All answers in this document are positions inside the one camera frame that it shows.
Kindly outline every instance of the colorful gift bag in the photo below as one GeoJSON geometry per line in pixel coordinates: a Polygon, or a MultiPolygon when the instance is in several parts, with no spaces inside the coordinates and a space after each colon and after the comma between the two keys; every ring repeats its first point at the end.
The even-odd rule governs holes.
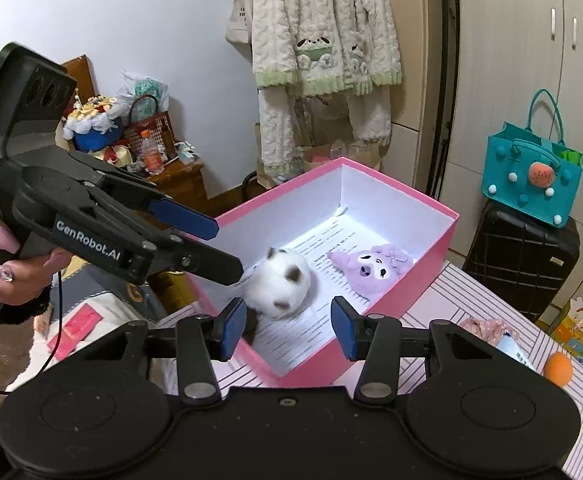
{"type": "Polygon", "coordinates": [[[579,296],[570,300],[552,323],[552,328],[552,339],[583,365],[583,298],[579,296]]]}
{"type": "Polygon", "coordinates": [[[547,224],[564,227],[583,172],[583,154],[567,148],[563,137],[555,99],[548,90],[538,90],[531,100],[525,129],[505,123],[503,131],[489,137],[483,194],[547,224]],[[533,106],[543,92],[556,111],[558,142],[531,130],[533,106]]]}

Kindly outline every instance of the hand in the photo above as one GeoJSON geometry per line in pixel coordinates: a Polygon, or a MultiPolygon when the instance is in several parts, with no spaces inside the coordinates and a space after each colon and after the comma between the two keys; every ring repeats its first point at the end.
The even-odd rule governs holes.
{"type": "MultiPolygon", "coordinates": [[[[18,252],[20,244],[0,220],[0,249],[18,252]]],[[[30,260],[9,260],[0,266],[0,303],[21,305],[40,296],[56,272],[70,264],[72,255],[61,248],[30,260]],[[1,276],[11,276],[6,282],[1,276]]]]}

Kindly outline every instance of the red label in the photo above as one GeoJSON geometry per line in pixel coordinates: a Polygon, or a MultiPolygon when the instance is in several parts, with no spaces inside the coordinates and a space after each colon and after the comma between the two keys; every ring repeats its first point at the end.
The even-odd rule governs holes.
{"type": "Polygon", "coordinates": [[[148,153],[143,156],[145,161],[145,167],[150,170],[158,170],[163,165],[163,159],[160,156],[160,152],[148,153]]]}
{"type": "MultiPolygon", "coordinates": [[[[103,316],[97,313],[89,303],[84,303],[83,306],[78,309],[78,312],[72,316],[72,319],[63,324],[60,344],[58,345],[54,357],[59,361],[65,359],[75,350],[78,343],[83,341],[83,339],[94,330],[94,327],[101,319],[103,319],[103,316]]],[[[58,335],[55,335],[47,342],[47,348],[50,352],[54,349],[54,346],[56,346],[57,339],[58,335]]]]}

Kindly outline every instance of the stuffed animal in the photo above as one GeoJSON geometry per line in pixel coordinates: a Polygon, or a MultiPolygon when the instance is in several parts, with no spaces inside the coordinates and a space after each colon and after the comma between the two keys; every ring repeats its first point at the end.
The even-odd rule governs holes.
{"type": "Polygon", "coordinates": [[[414,259],[394,245],[375,246],[371,251],[327,254],[331,262],[345,273],[351,290],[368,300],[376,300],[411,269],[414,259]]]}
{"type": "Polygon", "coordinates": [[[302,254],[270,248],[245,282],[247,306],[270,319],[298,313],[311,283],[309,264],[302,254]]]}

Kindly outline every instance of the striped tablecloth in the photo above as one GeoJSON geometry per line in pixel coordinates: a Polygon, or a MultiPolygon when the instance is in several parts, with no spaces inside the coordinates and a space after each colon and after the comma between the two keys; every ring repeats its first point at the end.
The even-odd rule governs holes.
{"type": "MultiPolygon", "coordinates": [[[[192,305],[179,311],[178,317],[188,316],[194,312],[195,306],[192,305]]],[[[547,357],[560,350],[558,344],[543,331],[532,325],[476,280],[448,262],[444,265],[439,277],[407,311],[401,321],[406,326],[426,328],[432,319],[449,319],[459,323],[468,317],[505,319],[509,322],[518,330],[521,336],[521,348],[527,353],[536,370],[542,370],[547,357]]],[[[583,480],[583,366],[575,360],[572,360],[572,363],[574,377],[565,389],[580,410],[582,428],[564,470],[574,480],[583,480]]],[[[362,362],[354,364],[334,384],[344,385],[350,392],[353,391],[362,367],[362,362]]],[[[402,394],[409,393],[425,380],[425,364],[421,358],[402,359],[400,370],[399,392],[402,394]]],[[[255,373],[236,358],[227,363],[214,362],[214,371],[223,396],[227,394],[230,386],[262,386],[262,381],[255,373]]]]}

